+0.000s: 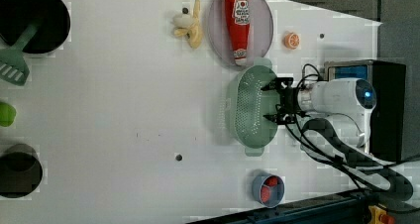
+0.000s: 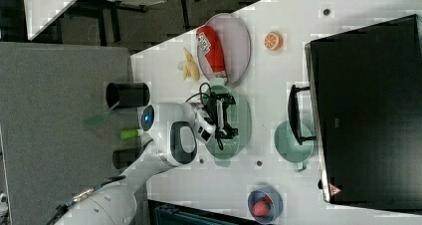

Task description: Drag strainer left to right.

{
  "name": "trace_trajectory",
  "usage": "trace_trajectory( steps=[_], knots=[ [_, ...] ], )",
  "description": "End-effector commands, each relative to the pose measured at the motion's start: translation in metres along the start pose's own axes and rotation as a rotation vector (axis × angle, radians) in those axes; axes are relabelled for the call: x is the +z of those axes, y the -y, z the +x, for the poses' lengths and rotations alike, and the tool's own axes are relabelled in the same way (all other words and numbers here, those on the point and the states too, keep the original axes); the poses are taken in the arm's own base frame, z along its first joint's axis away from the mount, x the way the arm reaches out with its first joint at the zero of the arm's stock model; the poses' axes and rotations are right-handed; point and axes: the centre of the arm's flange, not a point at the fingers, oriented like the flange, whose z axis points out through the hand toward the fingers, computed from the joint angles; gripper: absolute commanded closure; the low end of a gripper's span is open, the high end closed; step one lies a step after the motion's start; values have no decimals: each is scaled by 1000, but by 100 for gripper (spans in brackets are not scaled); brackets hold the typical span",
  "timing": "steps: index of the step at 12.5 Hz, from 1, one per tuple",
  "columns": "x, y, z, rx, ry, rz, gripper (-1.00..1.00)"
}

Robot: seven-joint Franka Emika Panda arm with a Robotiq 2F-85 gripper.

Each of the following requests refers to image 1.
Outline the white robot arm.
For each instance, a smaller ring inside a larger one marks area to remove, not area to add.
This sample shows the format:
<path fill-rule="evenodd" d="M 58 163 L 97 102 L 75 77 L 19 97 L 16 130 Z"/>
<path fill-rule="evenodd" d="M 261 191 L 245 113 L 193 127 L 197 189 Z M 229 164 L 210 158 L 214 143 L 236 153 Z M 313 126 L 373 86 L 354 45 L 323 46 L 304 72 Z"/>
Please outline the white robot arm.
<path fill-rule="evenodd" d="M 276 112 L 265 118 L 277 125 L 293 124 L 305 152 L 345 173 L 384 197 L 414 204 L 419 201 L 419 162 L 386 162 L 361 150 L 371 134 L 376 107 L 372 85 L 360 78 L 299 83 L 278 77 L 262 87 L 279 95 Z"/>

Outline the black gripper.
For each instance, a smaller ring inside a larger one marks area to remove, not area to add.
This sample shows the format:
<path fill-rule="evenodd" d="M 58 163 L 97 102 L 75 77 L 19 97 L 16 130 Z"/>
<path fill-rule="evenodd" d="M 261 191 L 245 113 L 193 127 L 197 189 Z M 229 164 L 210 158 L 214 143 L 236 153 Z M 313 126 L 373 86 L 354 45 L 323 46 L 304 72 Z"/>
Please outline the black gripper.
<path fill-rule="evenodd" d="M 278 117 L 276 114 L 266 114 L 264 117 L 275 124 L 286 125 L 296 122 L 297 116 L 304 117 L 306 113 L 298 105 L 297 94 L 299 89 L 292 86 L 292 77 L 281 77 L 270 81 L 261 88 L 261 91 L 278 90 L 279 105 Z"/>

